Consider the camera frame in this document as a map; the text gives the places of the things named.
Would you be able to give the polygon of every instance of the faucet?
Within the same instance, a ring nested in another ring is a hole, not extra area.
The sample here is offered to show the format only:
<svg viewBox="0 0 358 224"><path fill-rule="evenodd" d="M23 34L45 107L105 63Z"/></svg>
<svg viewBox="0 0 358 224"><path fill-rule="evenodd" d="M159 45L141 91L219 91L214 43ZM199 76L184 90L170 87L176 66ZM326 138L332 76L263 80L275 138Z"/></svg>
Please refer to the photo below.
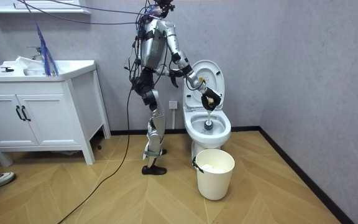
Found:
<svg viewBox="0 0 358 224"><path fill-rule="evenodd" d="M38 54L31 56L30 59L31 60L36 60L37 57L41 58L42 63L45 63L45 59L44 56L41 53L41 47L27 47L27 48L35 48L35 50L37 51Z"/></svg>

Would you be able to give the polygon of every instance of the black baseboard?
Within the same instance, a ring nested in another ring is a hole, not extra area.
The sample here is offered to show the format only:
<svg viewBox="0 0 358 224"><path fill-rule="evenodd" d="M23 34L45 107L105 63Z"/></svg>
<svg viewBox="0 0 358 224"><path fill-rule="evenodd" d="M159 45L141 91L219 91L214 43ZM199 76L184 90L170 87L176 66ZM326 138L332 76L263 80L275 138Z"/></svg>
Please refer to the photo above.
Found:
<svg viewBox="0 0 358 224"><path fill-rule="evenodd" d="M231 131L232 132L238 132L238 131L259 131L260 130L260 126L241 126L241 127L232 127ZM130 135L138 135L138 134L146 134L147 130L143 129L143 130L129 130L129 134ZM127 135L128 134L128 130L120 130L120 131L111 131L111 135L112 136L117 136L117 135ZM165 130L165 134L187 134L187 131L185 128L180 128L180 129L166 129ZM95 136L97 137L102 137L103 136L103 132L102 130L98 131Z"/></svg>
<svg viewBox="0 0 358 224"><path fill-rule="evenodd" d="M303 182L320 199L320 201L331 211L331 213L343 224L354 224L354 222L339 208L335 202L306 174L301 167L261 128L259 132L268 143L277 151L284 161L298 174Z"/></svg>
<svg viewBox="0 0 358 224"><path fill-rule="evenodd" d="M231 132L238 131L259 131L260 126L241 126L241 127L231 127Z"/></svg>

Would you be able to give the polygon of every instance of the wall outlet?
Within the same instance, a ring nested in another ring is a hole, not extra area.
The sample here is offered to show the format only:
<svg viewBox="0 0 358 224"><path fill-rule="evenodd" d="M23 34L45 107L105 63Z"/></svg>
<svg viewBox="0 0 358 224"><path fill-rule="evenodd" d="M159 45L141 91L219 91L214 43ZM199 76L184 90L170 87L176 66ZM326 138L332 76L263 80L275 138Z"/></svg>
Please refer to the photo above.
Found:
<svg viewBox="0 0 358 224"><path fill-rule="evenodd" d="M169 108L171 110L176 110L178 109L178 102L176 100L170 100L169 101Z"/></svg>

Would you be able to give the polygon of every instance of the toilet seat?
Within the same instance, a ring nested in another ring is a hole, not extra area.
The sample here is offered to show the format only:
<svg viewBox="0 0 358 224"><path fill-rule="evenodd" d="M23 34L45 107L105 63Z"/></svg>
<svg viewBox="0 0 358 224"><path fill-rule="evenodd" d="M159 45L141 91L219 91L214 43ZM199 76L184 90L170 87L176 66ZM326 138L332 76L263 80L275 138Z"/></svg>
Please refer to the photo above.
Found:
<svg viewBox="0 0 358 224"><path fill-rule="evenodd" d="M221 110L223 107L224 101L224 78L221 69L213 61L210 60L200 60L193 65L193 71L196 73L199 79L205 81L206 86L212 90L215 90L217 94L221 95L221 103L216 107L216 110ZM203 108L201 102L201 93L199 91L191 91L187 88L186 83L184 83L183 89L183 106L189 110L198 110Z"/></svg>

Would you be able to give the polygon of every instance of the wooden floor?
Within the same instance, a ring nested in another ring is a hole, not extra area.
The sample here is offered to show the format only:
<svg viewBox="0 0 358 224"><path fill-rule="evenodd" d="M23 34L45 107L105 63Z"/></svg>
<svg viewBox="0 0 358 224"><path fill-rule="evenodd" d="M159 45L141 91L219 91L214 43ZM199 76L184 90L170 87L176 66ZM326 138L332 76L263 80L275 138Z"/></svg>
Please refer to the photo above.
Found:
<svg viewBox="0 0 358 224"><path fill-rule="evenodd" d="M162 176L140 173L147 138L131 136L127 159L116 175L65 223L339 223L288 167L259 132L232 133L223 149L236 160L229 192L220 201L204 199L190 164L187 134L166 135L168 154L157 165ZM96 163L81 153L13 153L14 182L0 188L0 223L57 223L75 208L121 162L126 136L96 139Z"/></svg>

